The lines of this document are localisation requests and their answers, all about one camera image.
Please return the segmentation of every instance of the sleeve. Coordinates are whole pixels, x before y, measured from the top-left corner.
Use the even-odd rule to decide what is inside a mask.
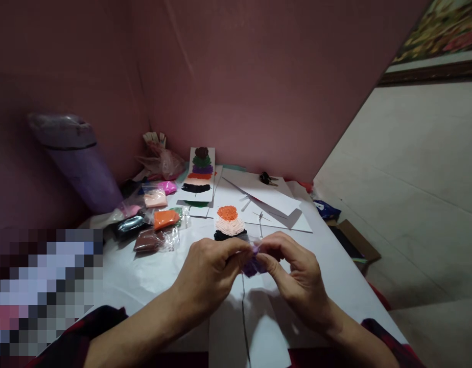
[[[400,367],[425,368],[409,345],[402,345],[387,332],[375,319],[368,318],[362,321],[362,326],[377,336],[396,357]]]
[[[74,323],[40,355],[32,359],[29,367],[60,366],[80,368],[88,354],[89,343],[95,337],[127,319],[125,308],[102,306]]]

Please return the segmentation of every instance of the keys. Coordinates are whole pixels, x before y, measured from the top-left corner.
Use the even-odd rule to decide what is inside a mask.
[[[274,186],[274,187],[278,187],[277,184],[272,183],[272,180],[277,180],[277,179],[276,179],[276,178],[273,178],[273,177],[271,177],[271,176],[269,176],[266,171],[264,171],[263,173],[261,173],[261,175],[260,175],[260,181],[261,181],[263,184],[271,185],[271,186]]]

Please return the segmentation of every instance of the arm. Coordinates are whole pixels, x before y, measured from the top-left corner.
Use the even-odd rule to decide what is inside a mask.
[[[84,366],[137,366],[153,356],[218,308],[252,255],[250,245],[237,238],[192,244],[173,286],[93,339]]]
[[[312,252],[282,232],[264,238],[261,252],[257,259],[266,266],[282,297],[309,328],[325,336],[360,365],[399,367],[393,353],[380,339],[328,297]],[[290,274],[278,262],[284,258],[291,265]]]

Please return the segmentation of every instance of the pixelated area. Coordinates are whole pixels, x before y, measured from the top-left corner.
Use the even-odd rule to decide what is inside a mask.
[[[25,366],[102,297],[101,230],[0,230],[1,366]]]

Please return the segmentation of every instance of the orange clay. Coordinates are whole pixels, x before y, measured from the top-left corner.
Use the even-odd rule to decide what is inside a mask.
[[[174,210],[158,211],[154,213],[154,229],[173,225],[178,222],[180,215]]]
[[[217,210],[217,214],[226,221],[232,221],[238,218],[238,213],[236,212],[236,207],[234,206],[220,207]]]
[[[212,174],[190,173],[190,174],[188,174],[188,177],[189,177],[189,178],[193,178],[193,179],[206,179],[206,180],[210,180],[210,178],[212,177]]]

